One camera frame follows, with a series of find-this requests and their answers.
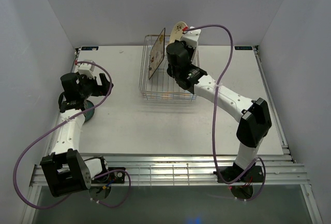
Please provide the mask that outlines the square floral plate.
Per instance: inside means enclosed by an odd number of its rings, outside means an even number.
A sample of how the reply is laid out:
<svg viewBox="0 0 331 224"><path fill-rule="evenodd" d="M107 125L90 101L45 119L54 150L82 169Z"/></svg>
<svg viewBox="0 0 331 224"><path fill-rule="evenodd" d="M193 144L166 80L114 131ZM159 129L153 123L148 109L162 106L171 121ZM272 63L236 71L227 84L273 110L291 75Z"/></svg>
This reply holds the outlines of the square floral plate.
<svg viewBox="0 0 331 224"><path fill-rule="evenodd" d="M150 80L164 59L166 28L157 37L149 56L148 79Z"/></svg>

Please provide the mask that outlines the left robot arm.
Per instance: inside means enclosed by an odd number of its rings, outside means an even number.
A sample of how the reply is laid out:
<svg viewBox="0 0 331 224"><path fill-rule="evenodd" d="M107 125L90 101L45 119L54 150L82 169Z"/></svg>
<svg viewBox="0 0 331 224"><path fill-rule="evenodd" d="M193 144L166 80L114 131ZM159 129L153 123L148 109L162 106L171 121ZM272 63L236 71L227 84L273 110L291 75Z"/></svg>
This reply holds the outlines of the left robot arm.
<svg viewBox="0 0 331 224"><path fill-rule="evenodd" d="M93 178L102 183L110 176L103 157L84 160L79 153L82 126L95 112L88 98L106 96L112 86L104 73L99 77L101 84L95 76L80 72L70 72L60 78L63 87L58 99L61 127L55 132L52 150L40 162L54 197L88 190Z"/></svg>

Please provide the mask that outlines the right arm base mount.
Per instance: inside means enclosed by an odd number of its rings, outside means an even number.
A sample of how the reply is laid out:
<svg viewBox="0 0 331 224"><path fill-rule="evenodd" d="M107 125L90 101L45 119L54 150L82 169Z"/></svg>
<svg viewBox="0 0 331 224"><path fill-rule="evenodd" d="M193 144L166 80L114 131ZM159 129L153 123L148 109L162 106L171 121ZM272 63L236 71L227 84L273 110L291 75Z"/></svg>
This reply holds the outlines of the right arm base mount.
<svg viewBox="0 0 331 224"><path fill-rule="evenodd" d="M220 174L227 182L235 180L244 170L236 165L220 167ZM264 180L264 170L261 166L253 165L237 182L261 183Z"/></svg>

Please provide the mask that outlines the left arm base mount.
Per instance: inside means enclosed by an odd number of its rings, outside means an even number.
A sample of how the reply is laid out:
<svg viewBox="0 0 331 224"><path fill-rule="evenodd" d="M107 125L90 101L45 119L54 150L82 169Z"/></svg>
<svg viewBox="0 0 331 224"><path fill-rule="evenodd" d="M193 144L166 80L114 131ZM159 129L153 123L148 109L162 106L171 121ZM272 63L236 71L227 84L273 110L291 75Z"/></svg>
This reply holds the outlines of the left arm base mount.
<svg viewBox="0 0 331 224"><path fill-rule="evenodd" d="M104 184L104 185L111 185L111 184L123 184L125 182L126 174L122 171L125 171L125 167L108 167L108 171L113 170L121 170L115 171L103 177L97 178L93 180L93 184Z"/></svg>

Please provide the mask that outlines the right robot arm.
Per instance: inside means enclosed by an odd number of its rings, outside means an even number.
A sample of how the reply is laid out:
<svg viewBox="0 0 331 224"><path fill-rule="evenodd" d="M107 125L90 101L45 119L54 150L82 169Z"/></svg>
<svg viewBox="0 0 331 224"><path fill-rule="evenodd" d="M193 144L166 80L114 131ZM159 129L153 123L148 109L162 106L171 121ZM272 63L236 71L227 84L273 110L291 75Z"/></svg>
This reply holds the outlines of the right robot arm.
<svg viewBox="0 0 331 224"><path fill-rule="evenodd" d="M138 60L129 54L111 55L103 62L115 88L111 111L103 125L106 150L124 154L205 154L216 147L216 112L221 108L237 127L240 142L233 166L223 178L246 181L251 164L271 127L267 102L238 95L218 83L196 60L198 46L170 43L165 55L164 83L169 90L156 102L139 102L135 83Z"/></svg>

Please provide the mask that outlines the cream plate with flowers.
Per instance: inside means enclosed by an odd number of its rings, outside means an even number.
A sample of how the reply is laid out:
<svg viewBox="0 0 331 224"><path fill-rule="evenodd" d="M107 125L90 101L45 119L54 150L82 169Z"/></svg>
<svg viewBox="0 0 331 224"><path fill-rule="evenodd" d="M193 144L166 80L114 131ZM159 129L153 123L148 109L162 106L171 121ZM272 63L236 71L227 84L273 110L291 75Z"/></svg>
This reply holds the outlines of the cream plate with flowers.
<svg viewBox="0 0 331 224"><path fill-rule="evenodd" d="M183 29L187 27L187 24L183 21L177 22L170 33L169 43L174 43L176 40L180 41L183 36Z"/></svg>

